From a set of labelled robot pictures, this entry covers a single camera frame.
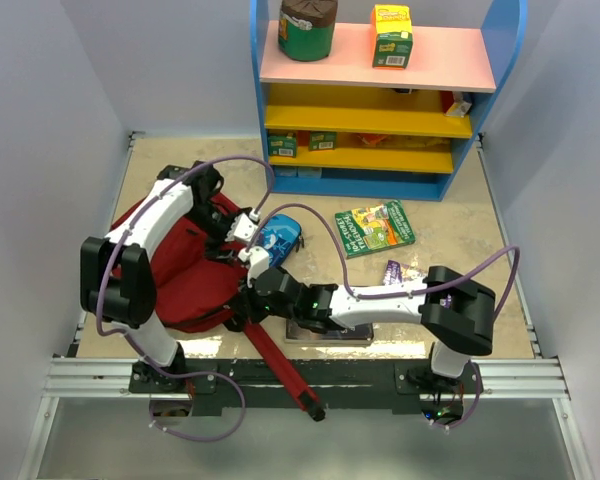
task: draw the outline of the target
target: yellow box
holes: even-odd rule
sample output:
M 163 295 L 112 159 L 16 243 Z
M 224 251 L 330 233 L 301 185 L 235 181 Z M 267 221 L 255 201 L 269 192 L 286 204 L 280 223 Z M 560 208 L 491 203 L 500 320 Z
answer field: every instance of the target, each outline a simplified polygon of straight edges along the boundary
M 373 67 L 407 68 L 413 48 L 411 13 L 406 5 L 376 5 L 371 11 Z

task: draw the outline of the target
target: green book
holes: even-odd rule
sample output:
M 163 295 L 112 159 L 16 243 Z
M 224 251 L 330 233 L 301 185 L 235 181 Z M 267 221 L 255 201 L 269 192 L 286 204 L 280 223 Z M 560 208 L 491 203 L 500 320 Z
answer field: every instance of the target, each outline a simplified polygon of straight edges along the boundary
M 336 213 L 336 225 L 347 258 L 411 245 L 416 241 L 398 200 Z

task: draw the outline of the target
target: cable connector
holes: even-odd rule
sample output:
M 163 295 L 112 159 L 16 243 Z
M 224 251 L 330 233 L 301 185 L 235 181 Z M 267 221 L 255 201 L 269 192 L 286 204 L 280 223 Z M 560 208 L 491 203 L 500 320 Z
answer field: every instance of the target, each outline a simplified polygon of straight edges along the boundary
M 255 223 L 260 222 L 260 212 L 259 211 L 256 212 L 255 209 L 251 210 L 249 212 L 249 218 Z

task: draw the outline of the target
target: tan tabletop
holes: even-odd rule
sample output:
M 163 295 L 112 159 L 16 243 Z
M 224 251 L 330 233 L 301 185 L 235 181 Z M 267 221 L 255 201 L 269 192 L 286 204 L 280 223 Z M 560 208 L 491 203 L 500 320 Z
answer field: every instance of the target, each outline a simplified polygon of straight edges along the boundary
M 168 164 L 190 166 L 196 160 L 221 155 L 261 156 L 258 139 L 149 138 L 136 141 L 117 205 L 116 217 L 146 196 L 157 173 Z M 252 162 L 230 162 L 218 166 L 225 176 L 223 193 L 239 206 L 255 206 L 260 200 L 265 179 L 262 167 Z M 333 215 L 342 210 L 381 203 L 387 199 L 320 197 L 273 194 L 263 214 L 287 202 L 310 205 L 333 225 Z M 414 245 L 347 260 L 353 285 L 379 285 L 392 259 L 428 269 L 445 265 L 466 272 L 503 246 L 502 236 L 489 196 L 477 153 L 469 154 L 443 202 L 403 201 L 405 212 L 416 234 Z M 340 263 L 329 235 L 310 213 L 290 209 L 288 214 L 302 225 L 306 248 L 293 253 L 285 268 L 306 283 L 342 283 Z M 506 259 L 479 274 L 476 280 L 500 295 L 509 275 Z M 277 317 L 262 325 L 288 358 L 421 358 L 426 357 L 434 337 L 423 327 L 404 324 L 376 325 L 375 340 L 367 347 L 334 347 L 287 344 L 285 321 Z M 171 331 L 190 357 L 259 358 L 247 338 L 228 332 L 223 326 L 203 334 Z M 79 357 L 134 358 L 122 337 L 100 338 L 93 316 L 89 315 L 78 349 Z M 510 295 L 495 324 L 493 358 L 533 358 L 520 301 Z

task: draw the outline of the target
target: shelf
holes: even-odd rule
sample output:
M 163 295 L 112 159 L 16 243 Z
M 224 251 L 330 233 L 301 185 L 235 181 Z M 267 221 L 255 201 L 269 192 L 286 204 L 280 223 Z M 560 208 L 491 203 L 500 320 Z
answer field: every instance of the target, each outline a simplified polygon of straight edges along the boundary
M 452 138 L 472 133 L 468 116 L 442 113 L 438 91 L 300 84 L 271 85 L 265 127 Z
M 355 135 L 338 135 L 337 148 L 310 152 L 298 147 L 295 158 L 271 156 L 272 165 L 303 167 L 354 168 L 361 170 L 391 170 L 418 173 L 452 173 L 453 161 L 449 145 L 438 145 L 426 150 L 364 147 Z
M 440 200 L 438 175 L 324 169 L 322 178 L 276 177 L 273 191 L 342 197 Z
M 480 29 L 413 27 L 406 69 L 371 67 L 371 25 L 337 23 L 329 57 L 296 62 L 278 48 L 278 22 L 269 22 L 260 81 L 363 87 L 495 92 Z

